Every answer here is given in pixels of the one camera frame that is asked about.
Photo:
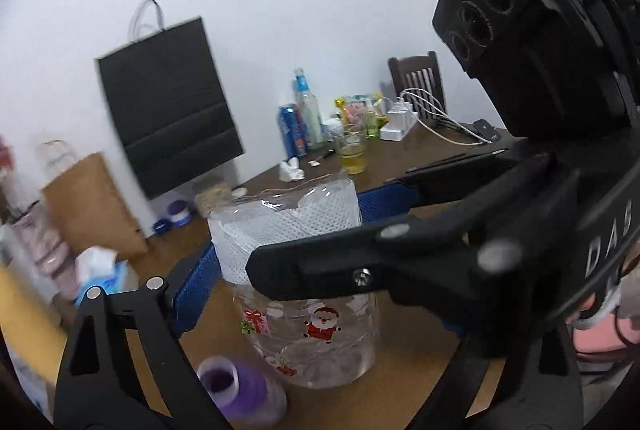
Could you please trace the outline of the person's left hand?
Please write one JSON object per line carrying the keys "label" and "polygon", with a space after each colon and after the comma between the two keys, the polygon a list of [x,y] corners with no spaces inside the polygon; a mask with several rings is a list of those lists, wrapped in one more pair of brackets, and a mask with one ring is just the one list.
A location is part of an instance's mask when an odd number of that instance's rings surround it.
{"label": "person's left hand", "polygon": [[604,363],[623,360],[639,351],[639,244],[628,253],[620,282],[594,320],[575,321],[573,343],[578,358],[585,362]]}

